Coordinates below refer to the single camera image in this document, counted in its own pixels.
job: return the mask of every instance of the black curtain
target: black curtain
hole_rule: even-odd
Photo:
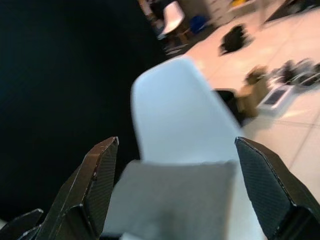
[[[96,143],[139,158],[130,89],[165,55],[136,0],[0,0],[0,218],[48,212]]]

